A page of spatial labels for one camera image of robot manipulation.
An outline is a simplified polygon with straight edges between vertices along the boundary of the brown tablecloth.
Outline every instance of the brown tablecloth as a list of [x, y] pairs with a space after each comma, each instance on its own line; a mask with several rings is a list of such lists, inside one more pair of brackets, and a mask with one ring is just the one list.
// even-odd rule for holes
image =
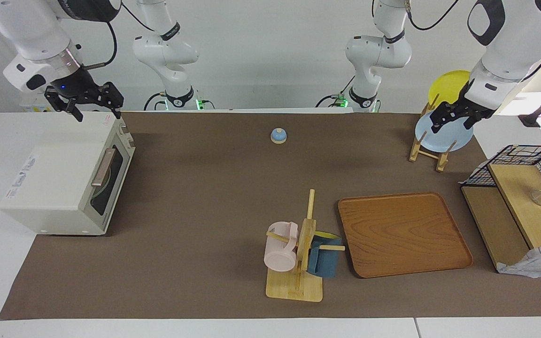
[[[124, 118], [137, 149], [108, 235], [37, 236], [0, 319], [541, 316], [541, 278], [496, 273], [459, 190], [485, 160], [475, 139], [436, 173], [407, 161], [417, 115]], [[359, 279], [342, 254], [321, 303], [267, 298], [264, 233], [301, 224], [309, 188], [317, 228], [342, 237], [339, 199], [436, 191], [474, 264]]]

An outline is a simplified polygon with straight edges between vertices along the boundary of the oven label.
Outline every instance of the oven label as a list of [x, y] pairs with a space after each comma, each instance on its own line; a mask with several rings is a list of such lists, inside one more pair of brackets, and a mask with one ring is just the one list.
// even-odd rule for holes
[[32, 167], [34, 167], [35, 163], [37, 162], [37, 156], [32, 154], [31, 156], [28, 156], [28, 159], [22, 166], [22, 169], [20, 169], [20, 173], [15, 177], [15, 180], [11, 184], [11, 187], [9, 187], [9, 190], [6, 193], [6, 199], [13, 199], [20, 190], [24, 180], [26, 179], [26, 176], [28, 173], [30, 173]]
[[111, 120], [112, 120], [112, 114], [106, 115], [106, 117], [103, 119], [103, 125], [104, 126], [109, 125]]

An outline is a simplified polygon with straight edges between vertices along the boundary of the pink mug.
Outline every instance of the pink mug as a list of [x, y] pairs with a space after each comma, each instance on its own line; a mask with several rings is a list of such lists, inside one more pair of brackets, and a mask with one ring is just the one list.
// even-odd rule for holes
[[286, 272], [296, 266], [294, 251], [298, 242], [298, 225], [294, 222], [276, 222], [270, 225], [269, 232], [289, 239], [288, 243], [272, 237], [266, 238], [264, 249], [264, 264], [274, 271]]

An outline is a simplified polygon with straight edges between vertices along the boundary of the plate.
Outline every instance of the plate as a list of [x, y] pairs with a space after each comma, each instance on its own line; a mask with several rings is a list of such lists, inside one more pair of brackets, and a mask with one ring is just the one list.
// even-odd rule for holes
[[460, 90], [469, 81], [468, 70], [453, 70], [438, 77], [429, 88], [429, 103], [440, 95], [438, 101], [435, 102], [437, 107], [442, 102], [454, 103], [458, 100]]
[[444, 153], [448, 151], [450, 145], [456, 141], [455, 146], [450, 150], [453, 152], [464, 147], [473, 137], [473, 127], [470, 129], [464, 127], [465, 117], [449, 122], [442, 126], [438, 133], [433, 133], [431, 130], [431, 127], [433, 126], [430, 117], [431, 114], [433, 114], [433, 111], [423, 115], [417, 122], [415, 128], [415, 136], [417, 139], [421, 139], [423, 133], [427, 131], [427, 135], [421, 140], [421, 145], [427, 150]]

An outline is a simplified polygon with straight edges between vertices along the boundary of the brown mat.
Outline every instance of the brown mat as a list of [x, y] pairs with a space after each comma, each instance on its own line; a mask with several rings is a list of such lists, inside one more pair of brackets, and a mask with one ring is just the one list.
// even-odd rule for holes
[[473, 258], [435, 192], [351, 197], [338, 203], [354, 271], [362, 278], [466, 268]]
[[[417, 115], [125, 118], [138, 148], [109, 236], [37, 236], [0, 319], [541, 316], [541, 278], [495, 272], [457, 184], [485, 160], [475, 139], [440, 174], [407, 161]], [[474, 264], [359, 279], [343, 254], [321, 303], [267, 298], [264, 233], [300, 223], [309, 188], [318, 229], [342, 238], [344, 197], [438, 192]]]

